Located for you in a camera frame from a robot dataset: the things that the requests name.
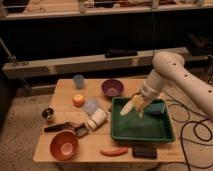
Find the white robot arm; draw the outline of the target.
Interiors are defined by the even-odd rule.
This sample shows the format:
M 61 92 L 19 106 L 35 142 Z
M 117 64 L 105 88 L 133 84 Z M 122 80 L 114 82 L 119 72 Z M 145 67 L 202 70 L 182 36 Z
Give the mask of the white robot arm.
M 140 93 L 143 110 L 162 91 L 167 80 L 175 82 L 213 122 L 213 87 L 184 68 L 184 58 L 176 53 L 160 51 L 152 59 L 153 69 L 143 82 Z

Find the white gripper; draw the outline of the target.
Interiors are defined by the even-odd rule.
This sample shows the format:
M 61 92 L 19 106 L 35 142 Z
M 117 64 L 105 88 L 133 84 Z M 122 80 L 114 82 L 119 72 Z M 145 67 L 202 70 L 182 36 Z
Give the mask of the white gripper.
M 143 117 L 144 108 L 148 106 L 160 94 L 160 91 L 155 90 L 151 88 L 149 85 L 144 84 L 140 88 L 140 93 L 141 93 L 142 103 L 139 105 L 137 112 L 139 117 Z

